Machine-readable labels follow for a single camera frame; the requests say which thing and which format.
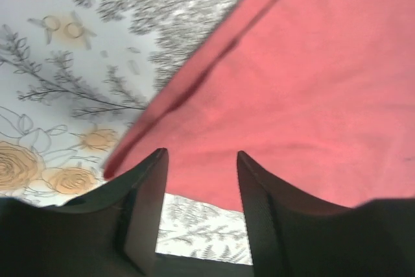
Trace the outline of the salmon pink t-shirt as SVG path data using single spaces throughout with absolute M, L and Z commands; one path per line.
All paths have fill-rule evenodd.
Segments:
M 242 0 L 106 164 L 169 151 L 166 190 L 240 210 L 236 157 L 321 199 L 414 196 L 414 0 Z

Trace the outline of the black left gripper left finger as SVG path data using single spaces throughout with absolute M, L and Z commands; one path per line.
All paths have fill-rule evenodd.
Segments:
M 168 163 L 157 149 L 63 206 L 1 199 L 1 275 L 150 276 Z

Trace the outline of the floral patterned table mat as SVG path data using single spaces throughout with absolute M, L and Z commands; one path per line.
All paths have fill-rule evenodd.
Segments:
M 185 95 L 172 134 L 206 147 L 230 78 L 179 69 L 238 0 L 1 0 L 1 198 L 61 205 L 104 183 L 106 161 L 157 95 Z

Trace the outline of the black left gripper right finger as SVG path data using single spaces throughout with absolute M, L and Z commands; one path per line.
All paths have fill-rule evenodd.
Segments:
M 255 276 L 414 275 L 413 199 L 339 206 L 242 151 L 237 174 Z

